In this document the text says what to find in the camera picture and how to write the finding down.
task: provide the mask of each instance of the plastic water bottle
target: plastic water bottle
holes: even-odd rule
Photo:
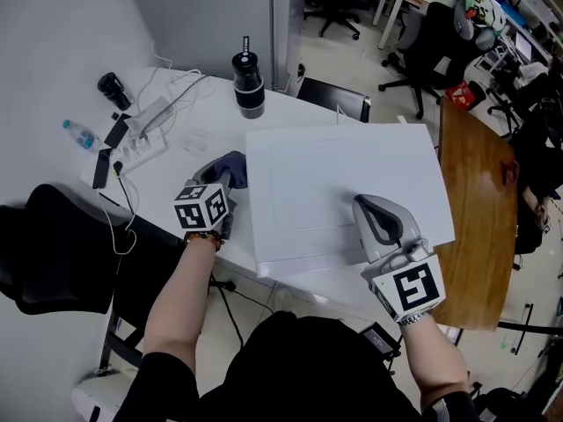
[[[92,153],[98,153],[102,147],[102,141],[88,128],[72,120],[65,120],[62,127],[69,132],[79,146],[85,148]]]

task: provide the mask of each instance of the table leg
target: table leg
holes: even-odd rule
[[[385,43],[387,42],[387,38],[389,37],[389,33],[395,24],[395,19],[397,18],[398,10],[401,7],[403,0],[395,0],[395,4],[393,5],[393,11],[391,11],[391,15],[389,16],[389,20],[387,20],[387,25],[385,26],[384,34],[381,36],[381,40],[379,44],[377,44],[377,48],[383,49],[385,48]]]
[[[373,26],[377,26],[377,22],[379,22],[381,13],[384,10],[384,5],[385,5],[385,0],[379,0],[379,4],[377,5],[377,10],[376,10],[376,15],[373,17],[373,22],[371,22]]]
[[[389,4],[387,5],[387,9],[385,10],[385,16],[389,17],[391,14],[391,8],[395,4],[395,0],[389,0]]]

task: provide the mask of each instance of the wristwatch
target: wristwatch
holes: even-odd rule
[[[424,316],[426,313],[416,313],[416,314],[412,314],[409,317],[405,317],[404,319],[401,319],[399,321],[397,321],[397,324],[401,327],[410,325],[410,324],[414,324],[415,322],[418,322],[422,316]]]

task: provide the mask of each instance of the black t-shirt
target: black t-shirt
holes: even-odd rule
[[[421,416],[374,349],[338,320],[277,312],[256,328],[224,383],[201,398],[183,361],[167,353],[146,355],[115,421],[355,414],[376,421],[479,421],[464,392],[446,396]],[[440,411],[449,418],[439,418]]]

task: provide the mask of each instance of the person's right arm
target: person's right arm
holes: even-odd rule
[[[401,327],[401,331],[408,365],[420,389],[422,409],[453,392],[468,392],[464,357],[429,314],[414,324]]]

